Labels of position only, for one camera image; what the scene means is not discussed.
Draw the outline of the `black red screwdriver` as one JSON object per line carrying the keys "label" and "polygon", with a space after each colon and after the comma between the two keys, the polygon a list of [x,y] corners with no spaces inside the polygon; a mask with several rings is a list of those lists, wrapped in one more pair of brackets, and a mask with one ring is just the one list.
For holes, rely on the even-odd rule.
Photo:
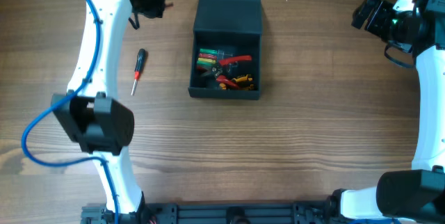
{"label": "black red screwdriver", "polygon": [[136,65],[135,65],[135,69],[134,69],[134,81],[133,81],[133,87],[131,90],[131,96],[135,95],[137,84],[138,84],[141,74],[143,73],[143,69],[144,69],[146,60],[147,60],[147,51],[145,49],[140,49],[138,51]]}

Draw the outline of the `clear case coloured bits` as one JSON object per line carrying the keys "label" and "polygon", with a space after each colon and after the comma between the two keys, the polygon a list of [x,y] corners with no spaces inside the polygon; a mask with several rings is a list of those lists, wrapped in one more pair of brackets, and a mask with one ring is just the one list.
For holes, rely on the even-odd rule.
{"label": "clear case coloured bits", "polygon": [[233,53],[223,51],[221,49],[203,49],[201,48],[197,54],[195,69],[201,72],[211,69],[213,64],[228,58],[234,57]]}

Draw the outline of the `red handled wire strippers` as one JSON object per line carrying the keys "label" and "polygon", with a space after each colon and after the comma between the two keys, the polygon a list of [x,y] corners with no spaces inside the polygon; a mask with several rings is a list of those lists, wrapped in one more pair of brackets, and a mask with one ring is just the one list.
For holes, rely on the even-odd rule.
{"label": "red handled wire strippers", "polygon": [[210,70],[203,72],[200,75],[200,77],[205,78],[205,79],[214,78],[214,80],[216,81],[216,79],[221,75],[227,77],[227,75],[229,74],[229,72],[227,71],[227,68],[230,65],[238,64],[240,62],[251,62],[251,61],[252,61],[252,57],[250,55],[234,56],[234,57],[222,60],[222,61],[218,61],[216,64],[213,64],[211,66]]}

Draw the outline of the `orange black pliers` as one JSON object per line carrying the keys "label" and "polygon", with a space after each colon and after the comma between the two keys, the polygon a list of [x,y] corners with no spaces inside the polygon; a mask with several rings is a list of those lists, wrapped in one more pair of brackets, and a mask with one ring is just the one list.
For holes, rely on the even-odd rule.
{"label": "orange black pliers", "polygon": [[219,76],[216,81],[221,90],[254,90],[255,85],[251,74],[228,79],[226,76]]}

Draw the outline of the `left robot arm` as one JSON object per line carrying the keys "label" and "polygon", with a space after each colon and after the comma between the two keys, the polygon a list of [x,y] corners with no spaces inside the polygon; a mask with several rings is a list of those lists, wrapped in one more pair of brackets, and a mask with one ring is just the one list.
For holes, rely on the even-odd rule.
{"label": "left robot arm", "polygon": [[128,24],[139,15],[160,18],[165,0],[85,0],[86,23],[79,58],[64,95],[51,111],[70,140],[95,164],[106,193],[107,223],[146,223],[143,192],[129,158],[134,115],[118,101],[117,73]]}

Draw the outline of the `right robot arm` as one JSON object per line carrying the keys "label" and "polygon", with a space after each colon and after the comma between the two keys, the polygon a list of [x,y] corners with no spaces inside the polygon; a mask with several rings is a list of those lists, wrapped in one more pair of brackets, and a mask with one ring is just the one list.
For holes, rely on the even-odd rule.
{"label": "right robot arm", "polygon": [[444,222],[444,0],[364,0],[353,27],[409,54],[399,67],[419,81],[418,137],[410,168],[383,173],[375,186],[338,189],[324,206],[324,223]]}

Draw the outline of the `dark green open box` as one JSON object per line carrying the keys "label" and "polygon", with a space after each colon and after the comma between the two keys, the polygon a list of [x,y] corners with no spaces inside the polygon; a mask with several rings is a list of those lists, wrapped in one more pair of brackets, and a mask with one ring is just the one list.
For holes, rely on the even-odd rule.
{"label": "dark green open box", "polygon": [[[258,100],[261,91],[261,0],[199,0],[193,27],[193,53],[188,91],[191,97]],[[229,79],[251,74],[254,90],[221,90],[214,78],[195,69],[199,50],[221,49],[234,56],[250,55],[251,62],[227,68]]]}

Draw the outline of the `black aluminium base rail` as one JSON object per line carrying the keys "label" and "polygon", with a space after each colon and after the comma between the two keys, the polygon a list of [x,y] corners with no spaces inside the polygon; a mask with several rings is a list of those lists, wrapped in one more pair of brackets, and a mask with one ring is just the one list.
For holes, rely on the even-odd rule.
{"label": "black aluminium base rail", "polygon": [[156,224],[315,224],[347,223],[334,217],[323,201],[270,204],[177,205],[147,204],[138,211],[120,214],[119,223]]}

